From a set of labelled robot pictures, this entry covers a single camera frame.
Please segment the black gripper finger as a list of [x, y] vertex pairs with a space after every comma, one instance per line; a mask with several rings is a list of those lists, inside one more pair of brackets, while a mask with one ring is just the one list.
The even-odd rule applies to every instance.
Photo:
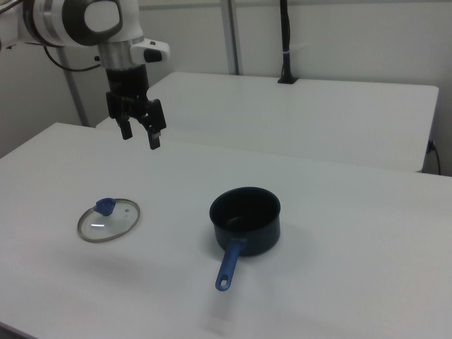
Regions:
[[133, 134], [129, 122], [129, 103], [127, 99], [112, 92], [106, 93], [106, 98], [109, 117], [116, 121], [122, 138], [124, 140], [130, 139]]
[[161, 130], [167, 127], [161, 102], [141, 100], [138, 106], [138, 121], [145, 128], [151, 150], [160, 147]]

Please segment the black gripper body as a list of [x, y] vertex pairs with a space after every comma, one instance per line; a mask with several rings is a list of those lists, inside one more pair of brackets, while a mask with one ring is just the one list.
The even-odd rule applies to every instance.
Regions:
[[106, 69], [109, 92], [106, 93], [109, 116], [117, 121], [145, 114], [148, 74], [144, 65], [125, 69]]

